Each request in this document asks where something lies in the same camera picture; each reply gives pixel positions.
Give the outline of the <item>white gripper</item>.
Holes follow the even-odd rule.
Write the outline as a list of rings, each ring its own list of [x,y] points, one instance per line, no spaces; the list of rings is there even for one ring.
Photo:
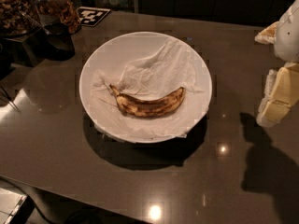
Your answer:
[[[254,40],[273,44],[277,57],[285,62],[279,70],[271,69],[266,77],[264,98],[258,108],[257,123],[262,127],[279,124],[299,101],[299,0],[280,17],[258,33]]]

